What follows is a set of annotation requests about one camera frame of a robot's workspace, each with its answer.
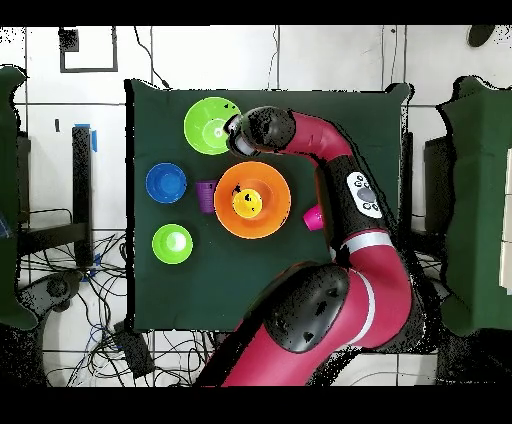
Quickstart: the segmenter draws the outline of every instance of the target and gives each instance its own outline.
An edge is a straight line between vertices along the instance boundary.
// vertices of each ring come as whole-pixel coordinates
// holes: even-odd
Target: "button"
[[[375,202],[375,193],[371,191],[369,188],[362,188],[357,190],[357,197],[359,197],[363,202]]]

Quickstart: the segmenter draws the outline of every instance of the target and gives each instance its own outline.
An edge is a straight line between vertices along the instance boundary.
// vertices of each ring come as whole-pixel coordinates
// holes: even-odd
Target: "green bowl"
[[[185,138],[195,150],[205,155],[218,155],[228,151],[228,135],[224,124],[240,109],[222,97],[207,97],[195,103],[185,115]]]
[[[151,246],[162,262],[177,265],[190,256],[193,243],[190,233],[181,225],[167,224],[155,233]]]

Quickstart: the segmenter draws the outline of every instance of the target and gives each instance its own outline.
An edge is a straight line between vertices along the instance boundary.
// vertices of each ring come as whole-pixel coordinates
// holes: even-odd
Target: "dark green tabletop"
[[[460,80],[440,106],[453,138],[455,205],[446,233],[444,324],[465,336],[480,328],[512,330],[512,296],[499,286],[507,150],[512,147],[512,91]]]
[[[37,318],[18,303],[18,121],[12,98],[15,89],[25,81],[23,72],[11,66],[0,67],[0,212],[10,228],[11,237],[0,237],[0,323],[31,329]]]
[[[368,162],[392,211],[398,210],[401,105],[409,86],[386,93],[162,91],[132,80],[135,114],[135,327],[137,329],[233,330],[258,293],[291,264],[330,261],[321,231],[302,221],[317,203],[313,166],[291,156],[260,155],[274,166],[291,190],[286,223],[274,234],[245,240],[229,233],[215,215],[199,211],[195,182],[218,179],[240,160],[230,153],[207,156],[190,147],[183,119],[205,97],[224,97],[246,112],[272,105],[320,116],[343,126]],[[147,172],[159,162],[173,162],[187,176],[184,196],[171,205],[152,200],[145,189]],[[180,265],[166,265],[153,254],[159,227],[176,223],[188,229],[194,249]]]

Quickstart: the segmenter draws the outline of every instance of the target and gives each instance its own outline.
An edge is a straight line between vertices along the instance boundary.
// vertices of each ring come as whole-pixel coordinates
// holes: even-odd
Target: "pink cup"
[[[313,206],[304,214],[302,219],[304,219],[309,231],[316,231],[324,228],[324,220],[322,217],[322,211],[320,210],[320,205]]]

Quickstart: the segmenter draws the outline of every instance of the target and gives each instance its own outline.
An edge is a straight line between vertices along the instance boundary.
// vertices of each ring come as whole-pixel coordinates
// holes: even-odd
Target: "black frame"
[[[92,244],[92,191],[91,191],[91,153],[89,128],[75,127],[73,137],[73,223],[42,229],[22,229],[18,237],[20,256],[40,252],[41,250],[75,244],[75,261],[79,268],[93,264]],[[18,144],[20,203],[22,212],[28,212],[28,152],[26,142],[20,148]]]

